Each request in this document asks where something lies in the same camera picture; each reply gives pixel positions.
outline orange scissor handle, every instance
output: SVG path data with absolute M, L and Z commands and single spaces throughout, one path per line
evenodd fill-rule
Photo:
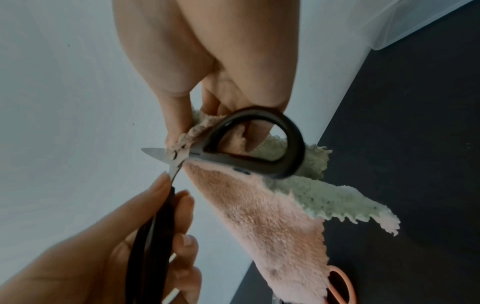
M 342 296 L 339 294 L 339 292 L 335 289 L 335 287 L 333 287 L 333 285 L 330 284 L 330 286 L 328 288 L 329 288 L 330 292 L 332 293 L 332 295 L 335 297 L 335 299 L 339 302 L 339 304 L 357 304 L 357 295 L 355 295 L 355 290 L 353 289 L 354 286 L 352 285 L 352 282 L 350 282 L 349 277 L 345 274 L 345 272 L 340 270 L 338 267 L 335 267 L 335 266 L 332 266 L 332 265 L 329 265 L 328 267 L 330 268 L 330 272 L 332 272 L 332 271 L 336 272 L 341 276 L 341 278 L 345 282 L 346 288 L 348 290 L 349 300 L 348 300 L 348 302 L 346 302 L 345 299 L 342 298 Z

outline black-handled scissors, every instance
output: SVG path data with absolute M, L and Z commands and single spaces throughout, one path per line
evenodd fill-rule
M 264 120 L 279 126 L 286 135 L 287 149 L 282 158 L 267 161 L 217 151 L 222 137 L 234 126 L 252 120 Z M 273 179 L 287 178 L 298 170 L 305 156 L 305 144 L 297 126 L 280 111 L 251 107 L 232 113 L 213 127 L 189 149 L 167 151 L 164 148 L 143 148 L 146 154 L 170 165 L 168 174 L 173 182 L 183 162 L 190 159 L 214 162 L 232 167 L 244 174 L 259 174 Z M 125 295 L 127 304 L 159 304 L 172 254 L 175 188 L 156 215 L 137 232 L 128 260 Z

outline fingernail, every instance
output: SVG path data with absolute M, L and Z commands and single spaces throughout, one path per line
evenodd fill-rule
M 157 192 L 170 185 L 170 176 L 168 173 L 162 173 L 150 186 L 150 191 Z
M 183 238 L 183 246 L 184 247 L 190 246 L 192 244 L 192 238 L 189 237 L 188 235 L 183 234 L 182 238 Z
M 190 274 L 190 270 L 188 269 L 179 269 L 179 270 L 175 270 L 175 276 L 176 278 L 182 278 L 182 277 L 186 277 Z

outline person's left hand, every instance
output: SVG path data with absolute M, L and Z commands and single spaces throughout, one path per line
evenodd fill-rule
M 171 188 L 167 174 L 80 234 L 46 250 L 0 287 L 0 303 L 125 303 L 125 277 L 137 229 L 165 202 Z M 175 196 L 175 236 L 163 297 L 173 288 L 175 304 L 196 304 L 202 275 L 194 267 L 198 244 L 185 235 L 194 209 L 187 191 Z

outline towel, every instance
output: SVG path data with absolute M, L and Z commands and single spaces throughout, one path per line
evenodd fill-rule
M 188 149 L 222 117 L 194 112 L 195 125 L 170 149 Z M 245 127 L 239 125 L 218 149 L 232 154 L 278 159 L 287 142 L 269 136 L 251 153 L 245 151 Z M 323 222 L 337 217 L 375 220 L 394 235 L 399 219 L 386 206 L 349 186 L 322 182 L 330 150 L 306 146 L 297 173 L 283 180 L 245 175 L 231 168 L 188 160 L 183 168 L 217 216 L 255 262 L 273 292 L 285 302 L 322 303 L 327 296 L 329 267 Z

